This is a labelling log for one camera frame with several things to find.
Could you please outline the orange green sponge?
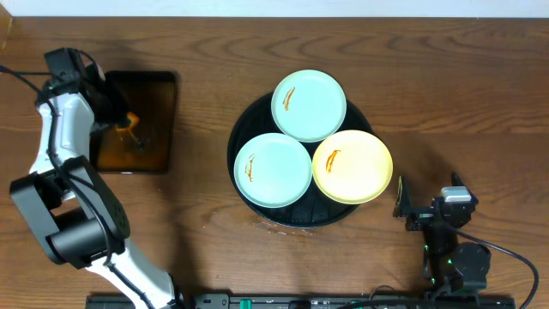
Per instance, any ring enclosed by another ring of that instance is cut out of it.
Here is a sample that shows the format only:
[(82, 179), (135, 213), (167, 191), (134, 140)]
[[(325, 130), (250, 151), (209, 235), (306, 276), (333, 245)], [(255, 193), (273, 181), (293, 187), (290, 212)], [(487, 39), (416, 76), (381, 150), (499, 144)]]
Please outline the orange green sponge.
[(132, 131), (140, 122), (140, 119), (133, 112), (127, 112), (123, 121), (115, 125), (115, 130), (119, 132)]

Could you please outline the light green plate top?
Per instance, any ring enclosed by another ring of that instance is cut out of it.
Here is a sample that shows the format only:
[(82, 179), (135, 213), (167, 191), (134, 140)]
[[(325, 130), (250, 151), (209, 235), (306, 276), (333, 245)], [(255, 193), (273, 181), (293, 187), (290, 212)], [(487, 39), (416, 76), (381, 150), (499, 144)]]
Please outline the light green plate top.
[(320, 142), (341, 127), (347, 98), (334, 77), (319, 70), (299, 70), (277, 85), (270, 109), (284, 134), (300, 142)]

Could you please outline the light green plate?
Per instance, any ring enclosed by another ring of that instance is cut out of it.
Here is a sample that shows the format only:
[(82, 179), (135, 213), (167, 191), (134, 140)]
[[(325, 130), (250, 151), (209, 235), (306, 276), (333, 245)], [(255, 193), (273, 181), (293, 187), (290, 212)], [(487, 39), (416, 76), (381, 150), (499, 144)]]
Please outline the light green plate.
[(257, 206), (277, 209), (298, 201), (312, 180), (311, 157), (300, 142), (281, 133), (250, 139), (233, 164), (238, 191)]
[(334, 77), (319, 70), (299, 70), (277, 85), (270, 109), (284, 134), (300, 142), (320, 142), (341, 127), (347, 98)]

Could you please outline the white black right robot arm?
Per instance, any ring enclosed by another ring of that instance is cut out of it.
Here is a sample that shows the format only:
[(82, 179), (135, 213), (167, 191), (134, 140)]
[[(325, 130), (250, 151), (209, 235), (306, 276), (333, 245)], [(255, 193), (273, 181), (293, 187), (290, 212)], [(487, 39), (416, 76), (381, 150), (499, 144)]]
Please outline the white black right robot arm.
[(472, 219), (478, 199), (456, 173), (427, 207), (412, 205), (405, 179), (400, 176), (394, 217), (406, 220), (409, 232), (423, 233), (424, 275), (434, 294), (475, 293), (487, 287), (491, 252), (476, 242), (460, 242), (456, 230)]

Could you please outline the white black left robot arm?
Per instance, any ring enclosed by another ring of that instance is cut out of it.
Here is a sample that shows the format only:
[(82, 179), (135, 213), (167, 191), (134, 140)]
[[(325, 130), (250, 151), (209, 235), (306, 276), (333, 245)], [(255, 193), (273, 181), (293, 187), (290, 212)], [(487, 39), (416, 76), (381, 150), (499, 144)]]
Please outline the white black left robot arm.
[(124, 208), (89, 160), (90, 137), (127, 118), (102, 72), (52, 70), (39, 90), (37, 158), (9, 194), (45, 255), (104, 277), (135, 308), (181, 308), (172, 276), (130, 240)]

